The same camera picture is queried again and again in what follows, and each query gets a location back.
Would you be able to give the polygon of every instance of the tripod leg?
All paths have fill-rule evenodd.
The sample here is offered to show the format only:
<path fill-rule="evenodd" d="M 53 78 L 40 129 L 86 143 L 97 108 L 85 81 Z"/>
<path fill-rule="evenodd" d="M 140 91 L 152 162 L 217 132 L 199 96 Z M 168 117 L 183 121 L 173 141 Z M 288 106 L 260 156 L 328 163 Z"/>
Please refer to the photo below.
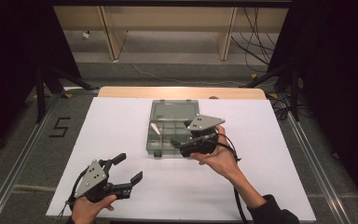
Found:
<path fill-rule="evenodd" d="M 82 87 L 85 90 L 92 91 L 92 90 L 100 89 L 99 87 L 91 86 L 90 84 L 82 81 L 80 78 L 72 77 L 71 75 L 65 73 L 64 71 L 62 71 L 61 69 L 59 69 L 57 67 L 49 66 L 48 68 L 51 69 L 57 75 L 60 75 L 64 78 L 68 79 L 69 81 L 75 83 L 76 85 L 78 85 L 79 87 Z"/>

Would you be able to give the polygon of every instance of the gray floor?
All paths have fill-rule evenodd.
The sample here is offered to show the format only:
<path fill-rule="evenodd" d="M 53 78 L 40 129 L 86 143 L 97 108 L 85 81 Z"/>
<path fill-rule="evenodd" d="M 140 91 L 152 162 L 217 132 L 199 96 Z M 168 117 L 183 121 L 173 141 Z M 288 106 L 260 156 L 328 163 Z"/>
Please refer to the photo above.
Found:
<path fill-rule="evenodd" d="M 88 40 L 82 39 L 82 32 L 65 33 L 83 79 L 94 86 L 238 87 L 251 82 L 252 74 L 264 74 L 252 69 L 267 69 L 260 61 L 246 56 L 235 43 L 231 43 L 227 61 L 220 61 L 214 34 L 211 33 L 131 32 L 117 62 L 110 60 L 101 32 L 91 32 Z M 276 40 L 277 36 L 271 35 L 271 38 Z M 234 37 L 246 46 L 240 35 Z M 262 42 L 267 48 L 273 49 L 273 44 L 265 36 Z M 252 47 L 249 50 L 263 57 L 259 48 Z M 265 92 L 273 91 L 271 84 L 274 81 L 272 78 L 259 88 Z M 65 87 L 76 86 L 66 80 L 62 80 L 62 84 Z M 53 96 L 46 98 L 48 103 L 55 102 L 55 105 L 0 213 L 0 223 L 56 222 L 54 218 L 45 216 L 49 201 L 61 179 L 90 102 L 96 96 L 95 92 L 86 91 L 74 90 L 68 93 L 71 93 L 70 97 L 56 101 Z M 358 223 L 358 190 L 340 161 L 331 156 L 333 150 L 318 123 L 311 117 L 306 101 L 302 99 L 301 102 L 299 125 L 342 201 L 351 223 Z M 35 127 L 37 107 L 33 92 L 26 103 L 28 106 L 22 109 L 5 136 L 6 146 L 0 148 L 0 185 L 6 180 Z M 69 128 L 64 137 L 51 137 L 62 133 L 62 130 L 54 129 L 58 118 L 69 118 L 60 122 Z M 330 208 L 323 188 L 298 141 L 293 123 L 285 119 L 280 120 L 279 124 L 317 223 L 343 223 L 336 220 L 334 209 Z"/>

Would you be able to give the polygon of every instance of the hand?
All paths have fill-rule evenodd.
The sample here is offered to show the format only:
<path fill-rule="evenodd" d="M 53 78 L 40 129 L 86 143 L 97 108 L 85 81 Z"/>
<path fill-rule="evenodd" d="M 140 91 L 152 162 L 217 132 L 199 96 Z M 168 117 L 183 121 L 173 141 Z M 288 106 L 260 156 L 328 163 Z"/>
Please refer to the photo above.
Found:
<path fill-rule="evenodd" d="M 226 135 L 226 131 L 222 126 L 216 125 L 215 129 L 219 133 Z M 219 134 L 217 141 L 229 146 L 227 139 L 221 134 Z M 217 146 L 214 152 L 208 155 L 201 154 L 199 152 L 191 153 L 190 157 L 199 161 L 200 165 L 209 165 L 218 174 L 224 176 L 227 179 L 230 179 L 232 175 L 237 175 L 241 172 L 236 160 L 234 159 L 234 155 L 229 149 L 225 147 Z"/>
<path fill-rule="evenodd" d="M 112 202 L 116 200 L 116 195 L 110 195 L 103 198 L 100 202 L 92 203 L 86 197 L 76 199 L 74 210 L 72 211 L 72 220 L 76 224 L 91 224 L 97 215 L 107 208 L 113 211 Z"/>
<path fill-rule="evenodd" d="M 226 135 L 225 129 L 222 126 L 217 125 L 215 129 L 219 133 Z M 227 139 L 221 134 L 219 134 L 217 141 L 229 146 Z M 204 155 L 199 152 L 195 152 L 191 153 L 190 157 L 199 161 L 200 165 L 209 165 L 218 174 L 228 179 L 248 207 L 257 208 L 266 202 L 266 200 L 246 179 L 246 176 L 242 173 L 240 167 L 234 159 L 234 155 L 228 148 L 217 146 L 212 154 Z"/>

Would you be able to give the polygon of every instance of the forearm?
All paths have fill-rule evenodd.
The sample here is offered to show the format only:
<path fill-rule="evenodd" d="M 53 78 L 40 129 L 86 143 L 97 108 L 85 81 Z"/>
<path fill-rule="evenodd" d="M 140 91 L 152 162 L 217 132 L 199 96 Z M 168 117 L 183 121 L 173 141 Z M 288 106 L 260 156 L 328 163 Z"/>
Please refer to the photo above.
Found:
<path fill-rule="evenodd" d="M 249 183 L 241 170 L 236 170 L 227 174 L 226 178 L 234 186 L 249 208 L 257 208 L 266 202 L 266 200 Z"/>

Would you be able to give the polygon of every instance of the black cable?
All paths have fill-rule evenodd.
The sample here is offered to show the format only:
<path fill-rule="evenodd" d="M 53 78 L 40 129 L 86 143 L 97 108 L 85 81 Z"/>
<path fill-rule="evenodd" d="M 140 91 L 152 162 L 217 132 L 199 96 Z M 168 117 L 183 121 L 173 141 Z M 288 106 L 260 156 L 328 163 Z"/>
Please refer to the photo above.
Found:
<path fill-rule="evenodd" d="M 252 22 L 251 22 L 251 20 L 250 20 L 250 18 L 248 16 L 248 13 L 246 12 L 245 7 L 243 8 L 243 11 L 244 11 L 245 16 L 246 16 L 246 18 L 247 18 L 247 20 L 248 20 L 248 22 L 249 22 L 249 24 L 250 24 L 250 26 L 252 28 L 252 35 L 251 35 L 250 41 L 252 41 L 252 36 L 255 35 L 255 37 L 258 40 L 258 43 L 260 44 L 259 46 L 260 46 L 261 52 L 262 52 L 265 60 L 267 61 L 267 58 L 266 58 L 267 52 L 265 51 L 264 46 L 261 43 L 261 40 L 260 40 L 260 37 L 259 37 L 259 34 L 258 34 L 258 26 L 257 26 L 258 7 L 255 7 L 255 25 L 252 25 Z"/>
<path fill-rule="evenodd" d="M 260 44 L 261 52 L 263 52 L 264 56 L 268 57 L 268 61 L 271 60 L 269 55 L 266 52 L 266 48 L 264 48 L 264 45 L 261 43 L 260 35 L 258 33 L 258 23 L 257 23 L 257 17 L 258 17 L 258 7 L 255 7 L 255 36 L 257 37 L 258 43 Z"/>
<path fill-rule="evenodd" d="M 266 33 L 266 35 L 267 35 L 269 41 L 271 41 L 271 44 L 272 44 L 273 46 L 276 46 L 275 43 L 274 43 L 274 41 L 272 41 L 271 37 L 269 37 L 269 33 Z"/>
<path fill-rule="evenodd" d="M 231 140 L 225 136 L 224 134 L 222 133 L 218 133 L 218 135 L 221 135 L 221 136 L 224 136 L 228 142 L 231 144 L 231 147 L 230 146 L 227 146 L 225 144 L 217 144 L 219 146 L 222 146 L 222 147 L 225 147 L 225 148 L 228 148 L 232 153 L 233 153 L 233 156 L 234 156 L 234 159 L 235 159 L 235 162 L 238 162 L 240 161 L 241 159 L 238 159 L 238 155 L 237 155 L 237 150 L 235 149 L 234 147 L 234 144 L 232 144 Z M 237 204 L 237 207 L 238 207 L 238 211 L 240 212 L 240 216 L 241 216 L 241 219 L 242 219 L 242 223 L 243 224 L 248 224 L 248 220 L 246 219 L 246 216 L 245 214 L 243 213 L 243 209 L 242 209 L 242 205 L 241 205 L 241 199 L 240 199 L 240 194 L 238 193 L 238 191 L 234 188 L 234 196 L 235 196 L 235 202 Z"/>
<path fill-rule="evenodd" d="M 252 43 L 251 41 L 249 41 L 248 39 L 246 39 L 245 36 L 243 36 L 242 33 L 240 33 L 240 35 L 241 35 L 242 39 L 243 39 L 244 41 L 246 41 L 247 43 L 249 43 L 250 45 L 253 45 L 253 46 L 258 47 L 258 48 L 261 47 L 260 45 L 257 45 L 257 44 L 255 44 L 255 43 Z M 271 50 L 271 51 L 274 50 L 274 49 L 270 49 L 270 48 L 267 48 L 267 47 L 264 47 L 264 49 L 268 49 L 268 50 Z"/>
<path fill-rule="evenodd" d="M 231 39 L 238 45 L 238 47 L 240 47 L 240 49 L 243 49 L 245 52 L 249 53 L 250 55 L 254 56 L 255 58 L 257 58 L 258 61 L 264 63 L 265 65 L 269 65 L 268 62 L 264 61 L 263 59 L 261 59 L 260 57 L 258 57 L 256 54 L 254 54 L 253 52 L 251 52 L 250 50 L 246 49 L 245 47 L 243 47 L 241 44 L 239 44 L 234 37 L 231 37 Z"/>
<path fill-rule="evenodd" d="M 275 102 L 272 104 L 272 109 L 274 110 L 275 116 L 277 118 L 277 120 L 285 120 L 287 119 L 287 116 L 289 114 L 290 111 L 290 105 L 288 105 L 284 99 L 286 99 L 288 97 L 284 97 L 282 99 L 271 99 L 274 100 Z M 276 106 L 277 103 L 282 103 L 284 104 L 284 107 L 279 107 Z"/>
<path fill-rule="evenodd" d="M 61 212 L 58 214 L 58 216 L 56 217 L 54 224 L 57 223 L 57 221 L 61 221 L 62 220 L 62 216 L 63 216 L 63 211 L 65 211 L 66 205 L 68 205 L 67 203 L 63 206 L 63 209 L 61 210 Z"/>
<path fill-rule="evenodd" d="M 248 18 L 248 22 L 249 22 L 249 24 L 250 24 L 251 27 L 252 27 L 252 23 L 251 23 L 249 17 L 247 16 L 247 14 L 246 14 L 246 17 Z M 254 34 L 254 33 L 251 34 L 251 37 L 249 38 L 248 45 L 246 46 L 245 62 L 246 62 L 246 65 L 247 65 L 251 70 L 256 71 L 256 72 L 262 72 L 262 71 L 259 71 L 259 70 L 256 70 L 256 69 L 252 68 L 252 67 L 248 64 L 247 52 L 248 52 L 249 45 L 250 45 L 250 43 L 251 43 L 251 41 L 252 41 L 252 36 L 253 36 L 253 34 Z"/>
<path fill-rule="evenodd" d="M 77 178 L 74 187 L 72 188 L 72 192 L 71 195 L 68 198 L 68 201 L 66 201 L 65 203 L 69 205 L 69 207 L 71 208 L 71 211 L 74 209 L 74 204 L 76 201 L 75 198 L 75 193 L 76 193 L 76 189 L 77 189 L 77 185 L 81 179 L 81 177 L 83 177 L 83 175 L 87 172 L 87 170 L 89 169 L 89 167 L 87 167 L 82 173 L 80 173 L 79 177 Z"/>

